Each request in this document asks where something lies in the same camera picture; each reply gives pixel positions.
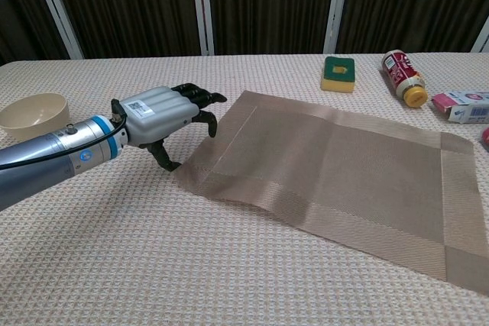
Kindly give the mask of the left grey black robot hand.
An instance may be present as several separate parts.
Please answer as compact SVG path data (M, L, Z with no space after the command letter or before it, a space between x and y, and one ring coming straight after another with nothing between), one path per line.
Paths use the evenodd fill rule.
M171 88L160 86L122 101L111 100L112 121L124 125L128 145L146 149L159 166L172 172L180 163L169 158L164 140L191 123L207 124L209 136L214 137L217 118L205 107L226 101L222 94L208 92L192 83Z

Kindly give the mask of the brown woven placemat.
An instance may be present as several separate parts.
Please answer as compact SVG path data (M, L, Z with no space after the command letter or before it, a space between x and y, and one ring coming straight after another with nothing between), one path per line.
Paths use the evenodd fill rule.
M474 146L454 134L243 92L176 171L208 199L489 295Z

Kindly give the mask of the beige woven tablecloth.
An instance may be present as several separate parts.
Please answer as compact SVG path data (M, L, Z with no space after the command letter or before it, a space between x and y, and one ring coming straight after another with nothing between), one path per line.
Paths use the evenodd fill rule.
M17 61L0 66L0 109L57 92L74 121L110 101L193 82L234 101L249 90L474 144L489 237L489 152L479 124L410 109L357 54L352 94L320 87L321 54ZM489 296L285 225L249 205L183 191L145 150L0 212L0 326L484 325Z

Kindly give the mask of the red bottle yellow cap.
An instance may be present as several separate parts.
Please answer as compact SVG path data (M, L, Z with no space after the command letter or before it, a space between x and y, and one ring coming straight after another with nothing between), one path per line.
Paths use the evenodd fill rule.
M402 50L388 51L384 54L381 65L398 99L410 108L421 108L426 103L428 93L424 79L413 68L406 53Z

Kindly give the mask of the white metal screen post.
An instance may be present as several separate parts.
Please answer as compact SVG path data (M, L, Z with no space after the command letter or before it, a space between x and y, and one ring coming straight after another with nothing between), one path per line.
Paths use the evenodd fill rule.
M489 16L480 30L472 48L472 53L489 53Z
M45 0L45 2L70 59L82 60L84 58L83 51L63 0Z
M329 14L326 24L324 54L333 54L338 42L345 0L330 0Z
M213 37L211 0L194 0L194 3L201 54L203 56L214 56L215 45Z

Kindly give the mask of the beige bowl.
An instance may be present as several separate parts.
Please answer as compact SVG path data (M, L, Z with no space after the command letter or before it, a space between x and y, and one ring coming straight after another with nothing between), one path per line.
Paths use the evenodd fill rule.
M31 95L0 111L0 130L18 141L59 130L69 123L68 101L58 93Z

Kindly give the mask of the white pink toothpaste box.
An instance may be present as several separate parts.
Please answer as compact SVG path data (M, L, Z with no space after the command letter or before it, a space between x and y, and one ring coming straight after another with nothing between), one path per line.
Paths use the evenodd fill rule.
M489 124L489 92L444 92L434 95L432 103L450 122Z

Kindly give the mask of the green yellow sponge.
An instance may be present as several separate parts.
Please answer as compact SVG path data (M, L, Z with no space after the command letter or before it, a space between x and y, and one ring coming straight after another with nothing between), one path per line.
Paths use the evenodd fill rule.
M320 88L322 91L352 93L355 89L355 61L352 58L326 57Z

